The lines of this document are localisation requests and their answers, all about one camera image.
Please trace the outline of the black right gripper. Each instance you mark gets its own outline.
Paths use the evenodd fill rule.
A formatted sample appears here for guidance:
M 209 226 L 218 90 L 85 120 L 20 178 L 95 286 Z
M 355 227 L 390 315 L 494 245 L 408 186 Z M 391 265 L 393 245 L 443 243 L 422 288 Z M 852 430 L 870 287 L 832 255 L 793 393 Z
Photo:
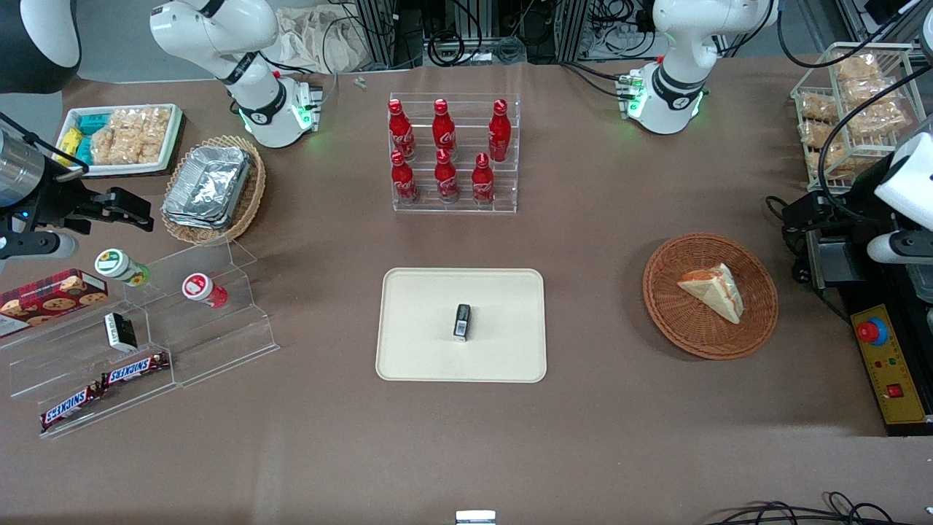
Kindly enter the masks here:
M 122 188 L 110 188 L 107 193 L 107 211 L 96 200 L 100 193 L 87 189 L 80 178 L 59 182 L 57 176 L 66 175 L 67 169 L 56 162 L 46 162 L 42 182 L 36 194 L 34 224 L 40 227 L 73 230 L 90 235 L 91 222 L 133 224 L 144 232 L 152 233 L 154 220 L 152 203 Z

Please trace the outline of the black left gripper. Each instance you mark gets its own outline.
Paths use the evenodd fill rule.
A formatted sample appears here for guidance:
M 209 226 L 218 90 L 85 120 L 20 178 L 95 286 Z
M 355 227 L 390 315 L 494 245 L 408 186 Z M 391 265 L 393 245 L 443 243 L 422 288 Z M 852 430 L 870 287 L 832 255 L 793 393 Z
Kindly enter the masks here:
M 881 205 L 865 192 L 808 192 L 781 209 L 784 246 L 850 241 L 866 244 L 881 232 Z

